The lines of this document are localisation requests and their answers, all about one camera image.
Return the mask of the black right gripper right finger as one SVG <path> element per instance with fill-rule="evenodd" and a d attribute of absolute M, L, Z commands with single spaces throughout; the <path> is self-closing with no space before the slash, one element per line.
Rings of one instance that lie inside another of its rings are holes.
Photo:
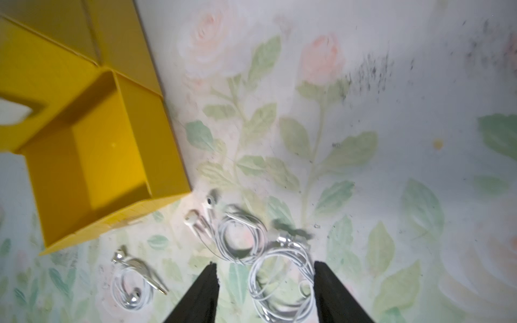
<path fill-rule="evenodd" d="M 374 323 L 325 262 L 315 262 L 313 289 L 319 322 Z"/>

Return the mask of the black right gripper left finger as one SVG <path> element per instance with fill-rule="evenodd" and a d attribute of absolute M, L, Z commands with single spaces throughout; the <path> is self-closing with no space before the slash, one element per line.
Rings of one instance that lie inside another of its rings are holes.
<path fill-rule="evenodd" d="M 164 323 L 214 323 L 218 297 L 217 265 L 210 262 L 164 320 Z"/>

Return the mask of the yellow drawer cabinet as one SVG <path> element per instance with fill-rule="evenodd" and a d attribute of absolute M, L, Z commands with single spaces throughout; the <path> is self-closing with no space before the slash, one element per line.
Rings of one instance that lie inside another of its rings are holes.
<path fill-rule="evenodd" d="M 24 121 L 44 253 L 98 238 L 191 192 L 132 1 L 2 1 L 1 97 Z"/>

